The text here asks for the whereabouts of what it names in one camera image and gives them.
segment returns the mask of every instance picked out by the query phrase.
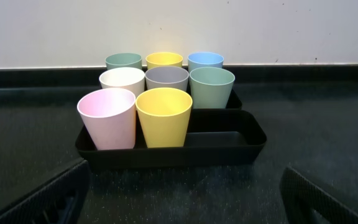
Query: wall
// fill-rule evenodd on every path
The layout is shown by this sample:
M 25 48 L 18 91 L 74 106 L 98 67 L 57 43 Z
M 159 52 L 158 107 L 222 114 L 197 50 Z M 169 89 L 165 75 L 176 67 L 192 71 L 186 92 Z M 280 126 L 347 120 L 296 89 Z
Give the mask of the wall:
M 358 0 L 0 0 L 0 68 L 199 50 L 225 64 L 358 63 Z

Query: light green cup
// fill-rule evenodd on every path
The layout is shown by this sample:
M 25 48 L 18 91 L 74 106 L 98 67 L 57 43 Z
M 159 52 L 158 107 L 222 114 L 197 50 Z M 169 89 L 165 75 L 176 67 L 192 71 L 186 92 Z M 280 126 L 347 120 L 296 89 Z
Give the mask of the light green cup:
M 235 79 L 233 73 L 222 68 L 202 67 L 191 71 L 193 108 L 226 108 Z
M 107 70 L 121 67 L 142 69 L 142 56 L 133 53 L 119 53 L 106 57 Z

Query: speckled black surface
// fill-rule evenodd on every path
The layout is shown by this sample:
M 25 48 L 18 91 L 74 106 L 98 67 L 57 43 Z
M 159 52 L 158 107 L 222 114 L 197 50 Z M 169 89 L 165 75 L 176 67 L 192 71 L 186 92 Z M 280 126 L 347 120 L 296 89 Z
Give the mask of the speckled black surface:
M 96 88 L 0 90 L 0 192 L 79 156 L 75 106 Z M 288 164 L 358 198 L 358 83 L 234 89 L 268 137 L 252 166 L 93 174 L 78 223 L 286 223 Z

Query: plastic cup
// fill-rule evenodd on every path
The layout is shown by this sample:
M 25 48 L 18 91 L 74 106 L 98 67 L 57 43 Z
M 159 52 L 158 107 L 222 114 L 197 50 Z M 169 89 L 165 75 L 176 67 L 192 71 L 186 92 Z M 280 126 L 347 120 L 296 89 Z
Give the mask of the plastic cup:
M 77 110 L 98 150 L 135 146 L 135 94 L 122 88 L 82 97 Z
M 103 72 L 99 81 L 102 88 L 124 88 L 139 96 L 144 92 L 145 73 L 138 68 L 114 68 Z
M 223 56 L 212 52 L 196 52 L 188 56 L 189 72 L 201 67 L 222 68 Z
M 233 73 L 222 68 L 203 67 L 191 71 L 193 108 L 226 108 L 234 80 Z
M 186 91 L 188 80 L 189 73 L 184 68 L 174 66 L 152 68 L 146 72 L 148 90 L 168 87 Z
M 136 108 L 147 147 L 182 147 L 193 100 L 185 91 L 154 88 L 140 94 Z
M 158 52 L 150 54 L 146 57 L 147 69 L 160 66 L 176 66 L 181 67 L 183 57 L 180 54 L 171 52 Z
M 142 56 L 133 53 L 119 53 L 106 57 L 107 70 L 121 67 L 142 69 Z

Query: white cup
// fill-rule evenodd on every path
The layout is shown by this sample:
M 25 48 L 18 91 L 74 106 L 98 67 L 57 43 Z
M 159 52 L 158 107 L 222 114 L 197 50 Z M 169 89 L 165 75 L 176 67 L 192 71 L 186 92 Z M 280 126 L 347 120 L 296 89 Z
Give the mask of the white cup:
M 124 88 L 138 97 L 144 92 L 145 73 L 138 68 L 114 68 L 103 72 L 99 81 L 102 88 Z

